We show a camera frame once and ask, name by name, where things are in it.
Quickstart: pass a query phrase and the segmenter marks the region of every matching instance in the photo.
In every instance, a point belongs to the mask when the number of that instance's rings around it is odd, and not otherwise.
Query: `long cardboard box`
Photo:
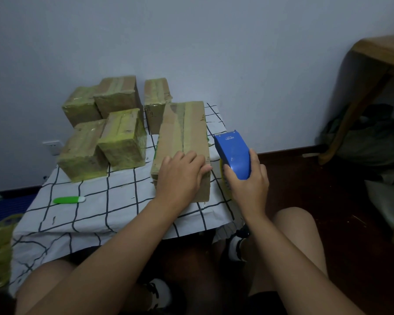
[[[102,79],[94,98],[103,118],[108,118],[110,112],[139,108],[143,122],[143,105],[140,102],[134,75]]]
[[[80,86],[63,104],[62,109],[73,127],[80,123],[102,119],[93,98],[95,90],[96,86]]]
[[[141,167],[146,159],[147,134],[139,117],[140,109],[112,112],[98,141],[114,170]]]
[[[105,120],[83,122],[74,127],[74,134],[58,156],[57,163],[72,182],[107,175],[108,161],[98,148]]]
[[[207,127],[202,101],[185,103],[168,103],[163,113],[160,126],[158,146],[153,159],[151,176],[155,185],[163,158],[173,157],[177,151],[184,153],[190,150],[203,154],[206,163],[210,164]],[[210,173],[203,176],[200,190],[193,202],[207,202],[210,197]]]
[[[170,102],[172,102],[172,96],[165,78],[147,79],[144,82],[144,110],[152,135],[159,135],[165,104]]]

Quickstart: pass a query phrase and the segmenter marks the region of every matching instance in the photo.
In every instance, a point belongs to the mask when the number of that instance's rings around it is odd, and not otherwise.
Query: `checkered tablecloth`
[[[219,154],[213,135],[226,132],[217,107],[205,103],[211,172],[210,200],[191,203],[169,228],[164,239],[217,228],[214,242],[243,225],[236,204],[221,180]],[[38,266],[87,247],[104,244],[154,198],[150,177],[158,135],[147,136],[146,165],[112,171],[106,177],[71,183],[57,167],[13,232],[9,291],[17,289]],[[78,204],[53,204],[61,196],[85,196]]]

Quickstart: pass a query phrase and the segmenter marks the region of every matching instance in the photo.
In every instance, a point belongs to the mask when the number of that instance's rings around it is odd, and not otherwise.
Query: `wall socket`
[[[48,149],[48,152],[52,156],[58,156],[61,152],[61,149],[63,148],[63,144],[61,143],[60,140],[54,140],[52,142],[43,142],[42,144]]]

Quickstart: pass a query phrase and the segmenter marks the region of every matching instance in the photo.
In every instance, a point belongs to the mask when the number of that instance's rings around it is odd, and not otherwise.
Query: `dark wood baseboard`
[[[327,150],[326,145],[316,145],[316,146],[308,146],[302,148],[293,148],[293,149],[285,149],[278,150],[272,152],[263,152],[258,154],[258,157],[261,162],[270,161],[280,158],[287,157],[299,157],[303,154],[315,153],[315,152],[325,152]],[[3,190],[0,191],[0,195],[4,199],[17,198],[19,196],[28,196],[31,194],[36,194],[41,189],[40,185],[35,185],[32,187],[20,188],[20,189],[12,189],[12,190]]]
[[[310,153],[322,153],[327,150],[327,145],[315,145],[301,148],[293,148],[293,149],[285,149],[285,150],[277,150],[272,152],[263,152],[258,154],[258,158],[261,162],[276,160],[280,158],[288,158],[288,157],[300,157],[303,154]]]

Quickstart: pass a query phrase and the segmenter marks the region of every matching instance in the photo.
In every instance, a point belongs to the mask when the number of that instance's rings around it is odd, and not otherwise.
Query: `person's left arm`
[[[211,170],[205,157],[182,152],[163,160],[156,197],[27,314],[117,314],[153,251]]]

